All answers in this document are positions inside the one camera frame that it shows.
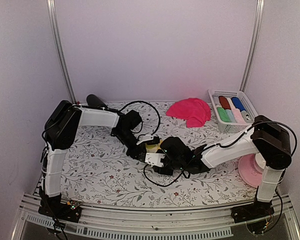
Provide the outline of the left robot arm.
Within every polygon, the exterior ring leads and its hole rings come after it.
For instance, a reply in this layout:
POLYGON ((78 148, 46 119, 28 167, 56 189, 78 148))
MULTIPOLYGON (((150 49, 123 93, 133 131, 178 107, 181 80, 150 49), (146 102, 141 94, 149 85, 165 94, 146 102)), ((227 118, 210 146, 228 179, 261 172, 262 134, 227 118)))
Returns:
POLYGON ((160 138, 154 134, 135 137, 132 130, 141 122, 141 116, 135 110, 122 113, 109 108, 100 100, 88 101, 87 105, 72 104, 68 100, 62 100, 47 120, 42 133, 42 138, 46 142, 42 166, 45 182, 42 184, 42 189, 49 197, 45 202, 45 209, 53 217, 60 217, 65 211, 64 205, 54 197, 61 194, 63 163, 68 149, 75 142, 79 127, 111 128, 110 135, 126 146, 127 156, 144 162, 146 146, 159 144, 160 138))

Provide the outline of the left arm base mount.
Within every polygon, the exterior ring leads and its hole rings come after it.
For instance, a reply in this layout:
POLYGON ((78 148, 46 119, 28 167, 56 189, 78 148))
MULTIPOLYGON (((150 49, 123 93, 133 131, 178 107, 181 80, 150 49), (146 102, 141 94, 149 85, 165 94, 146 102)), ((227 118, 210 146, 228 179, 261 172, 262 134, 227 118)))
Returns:
POLYGON ((48 217, 55 217, 58 220, 78 223, 82 208, 80 206, 73 208, 67 203, 61 203, 60 200, 48 198, 40 201, 38 213, 48 217))

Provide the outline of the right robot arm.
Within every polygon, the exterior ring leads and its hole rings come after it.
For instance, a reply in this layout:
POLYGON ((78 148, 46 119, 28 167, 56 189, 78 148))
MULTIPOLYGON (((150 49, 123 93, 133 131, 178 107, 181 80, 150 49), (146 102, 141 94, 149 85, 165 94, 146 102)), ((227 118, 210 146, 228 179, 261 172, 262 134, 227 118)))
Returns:
POLYGON ((268 210, 283 172, 292 163, 297 147, 291 146, 291 138, 296 137, 286 124, 258 115, 244 130, 194 150, 180 138, 168 137, 156 153, 146 154, 145 162, 162 175, 172 175, 174 170, 194 175, 208 172, 237 158, 246 160, 247 163, 239 166, 239 170, 261 174, 256 201, 248 208, 252 218, 259 218, 268 210))

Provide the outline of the pink towel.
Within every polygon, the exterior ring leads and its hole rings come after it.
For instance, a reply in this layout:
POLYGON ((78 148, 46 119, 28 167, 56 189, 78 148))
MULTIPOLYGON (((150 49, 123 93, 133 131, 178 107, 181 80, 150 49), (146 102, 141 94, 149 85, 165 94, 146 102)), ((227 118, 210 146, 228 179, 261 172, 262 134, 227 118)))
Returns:
POLYGON ((186 121, 187 128, 201 128, 211 120, 209 105, 199 98, 188 98, 175 102, 166 111, 169 117, 186 121))

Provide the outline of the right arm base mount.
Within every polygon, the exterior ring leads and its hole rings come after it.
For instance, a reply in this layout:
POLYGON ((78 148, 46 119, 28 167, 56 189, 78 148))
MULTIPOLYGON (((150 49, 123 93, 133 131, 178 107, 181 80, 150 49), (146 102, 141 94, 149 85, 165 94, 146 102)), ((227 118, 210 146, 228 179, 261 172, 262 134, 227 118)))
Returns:
POLYGON ((233 207, 231 217, 235 223, 265 218, 274 214, 274 208, 270 202, 253 202, 251 204, 233 207))

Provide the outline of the green yellow patterned towel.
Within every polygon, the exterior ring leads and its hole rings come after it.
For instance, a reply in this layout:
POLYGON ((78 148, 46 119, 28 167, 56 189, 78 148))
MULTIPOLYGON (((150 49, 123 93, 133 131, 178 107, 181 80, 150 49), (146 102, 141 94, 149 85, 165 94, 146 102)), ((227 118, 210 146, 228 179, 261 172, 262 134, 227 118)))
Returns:
POLYGON ((157 144, 145 144, 146 152, 147 153, 156 153, 158 150, 161 149, 160 145, 163 141, 160 140, 157 144))

